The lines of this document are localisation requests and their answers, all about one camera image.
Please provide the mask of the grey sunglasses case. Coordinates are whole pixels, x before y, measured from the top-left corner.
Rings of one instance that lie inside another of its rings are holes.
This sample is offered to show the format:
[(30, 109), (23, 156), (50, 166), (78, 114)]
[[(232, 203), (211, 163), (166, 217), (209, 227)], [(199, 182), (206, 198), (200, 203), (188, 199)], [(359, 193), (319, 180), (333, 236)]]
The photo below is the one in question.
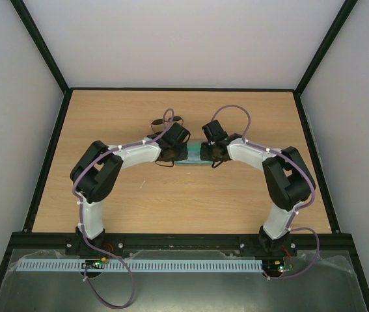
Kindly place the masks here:
[(187, 143), (187, 159), (176, 161), (177, 166), (211, 166), (212, 161), (203, 161), (200, 158), (201, 145), (203, 140), (190, 139)]

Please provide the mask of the dark aviator sunglasses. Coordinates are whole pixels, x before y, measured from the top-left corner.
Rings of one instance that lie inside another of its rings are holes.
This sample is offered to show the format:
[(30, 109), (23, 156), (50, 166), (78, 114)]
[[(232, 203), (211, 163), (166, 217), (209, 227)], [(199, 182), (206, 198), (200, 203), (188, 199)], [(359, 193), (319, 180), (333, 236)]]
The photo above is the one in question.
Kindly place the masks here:
[(164, 128), (166, 128), (169, 125), (170, 122), (183, 125), (184, 119), (181, 116), (174, 116), (165, 119), (163, 118), (156, 119), (150, 124), (153, 134), (156, 136), (159, 135), (164, 130)]

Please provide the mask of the light blue cleaning cloth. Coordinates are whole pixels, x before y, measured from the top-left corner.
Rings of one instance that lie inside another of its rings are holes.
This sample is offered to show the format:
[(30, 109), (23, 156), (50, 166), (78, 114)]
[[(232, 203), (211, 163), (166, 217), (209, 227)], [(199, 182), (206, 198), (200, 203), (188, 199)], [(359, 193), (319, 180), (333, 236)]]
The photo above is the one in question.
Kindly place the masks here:
[(189, 164), (200, 164), (200, 150), (197, 148), (188, 148), (187, 149), (187, 162)]

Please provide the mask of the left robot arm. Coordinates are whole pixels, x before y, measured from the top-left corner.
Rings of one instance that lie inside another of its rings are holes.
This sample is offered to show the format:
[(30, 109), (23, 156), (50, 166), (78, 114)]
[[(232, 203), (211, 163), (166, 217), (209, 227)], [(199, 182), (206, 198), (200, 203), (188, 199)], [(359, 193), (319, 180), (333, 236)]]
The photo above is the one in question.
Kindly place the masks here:
[(90, 240), (103, 233), (103, 201), (122, 170), (142, 163), (185, 160), (190, 136), (180, 123), (173, 122), (163, 131), (129, 144), (93, 142), (70, 173), (72, 193), (79, 206), (80, 232)]

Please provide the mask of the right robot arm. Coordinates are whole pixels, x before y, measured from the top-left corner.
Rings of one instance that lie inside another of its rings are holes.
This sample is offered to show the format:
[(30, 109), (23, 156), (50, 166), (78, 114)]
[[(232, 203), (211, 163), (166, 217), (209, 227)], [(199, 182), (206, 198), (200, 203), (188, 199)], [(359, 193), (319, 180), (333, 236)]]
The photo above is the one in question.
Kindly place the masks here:
[(270, 149), (247, 140), (242, 135), (228, 135), (218, 120), (202, 126), (207, 139), (201, 144), (200, 158), (216, 168), (227, 161), (237, 161), (264, 173), (271, 211), (259, 231), (261, 250), (269, 255), (282, 248), (290, 225), (300, 209), (313, 202), (316, 184), (295, 147)]

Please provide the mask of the grey metal front tray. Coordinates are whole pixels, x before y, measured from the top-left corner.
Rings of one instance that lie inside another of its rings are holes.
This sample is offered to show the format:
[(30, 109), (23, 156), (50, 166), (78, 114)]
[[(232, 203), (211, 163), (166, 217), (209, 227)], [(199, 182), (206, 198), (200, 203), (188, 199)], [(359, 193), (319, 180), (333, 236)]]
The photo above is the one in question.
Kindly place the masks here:
[(261, 273), (136, 272), (126, 261), (255, 260), (222, 252), (140, 251), (125, 272), (18, 272), (22, 259), (79, 259), (56, 250), (13, 252), (0, 289), (0, 311), (366, 311), (347, 252), (301, 251)]

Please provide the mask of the black front mounting rail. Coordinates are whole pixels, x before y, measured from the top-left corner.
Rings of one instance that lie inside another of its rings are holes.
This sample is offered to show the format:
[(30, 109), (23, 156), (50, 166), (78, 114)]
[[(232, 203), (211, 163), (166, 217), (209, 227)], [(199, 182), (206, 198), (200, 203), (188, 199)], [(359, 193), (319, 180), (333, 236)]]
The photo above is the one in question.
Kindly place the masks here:
[(301, 250), (349, 251), (355, 253), (355, 244), (350, 234), (289, 234), (286, 238), (267, 246), (260, 242), (257, 234), (248, 235), (173, 235), (173, 234), (119, 234), (104, 233), (91, 240), (89, 247), (81, 234), (75, 233), (26, 233), (11, 235), (7, 250), (45, 249), (62, 250), (66, 255), (82, 258), (96, 257), (96, 248), (126, 258), (129, 254), (149, 250), (168, 251), (220, 251), (242, 257), (271, 259), (295, 256)]

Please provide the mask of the black enclosure frame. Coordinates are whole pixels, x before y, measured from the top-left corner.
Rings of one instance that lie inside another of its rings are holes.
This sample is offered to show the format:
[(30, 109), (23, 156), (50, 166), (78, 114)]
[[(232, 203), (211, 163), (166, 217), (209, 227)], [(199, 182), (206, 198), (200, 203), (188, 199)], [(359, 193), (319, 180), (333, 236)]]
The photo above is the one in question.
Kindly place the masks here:
[[(240, 88), (249, 136), (278, 146), (290, 90), (340, 1), (26, 1), (74, 97), (117, 88)], [(10, 1), (0, 1), (0, 259), (29, 211), (64, 93)]]

